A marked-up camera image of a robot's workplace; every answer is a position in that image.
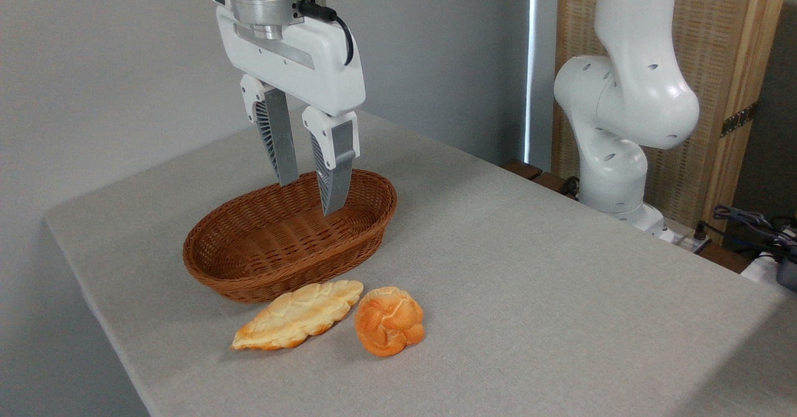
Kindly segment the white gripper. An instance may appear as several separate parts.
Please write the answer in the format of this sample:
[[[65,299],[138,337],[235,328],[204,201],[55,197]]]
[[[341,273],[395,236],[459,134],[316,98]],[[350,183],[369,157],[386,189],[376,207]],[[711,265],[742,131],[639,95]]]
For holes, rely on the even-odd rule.
[[[305,108],[303,124],[311,133],[323,213],[336,212],[361,155],[351,110],[366,91],[354,39],[334,19],[308,15],[326,0],[213,1],[225,53],[246,73],[241,91],[248,120],[261,134],[279,184],[299,178],[287,93],[313,106]]]

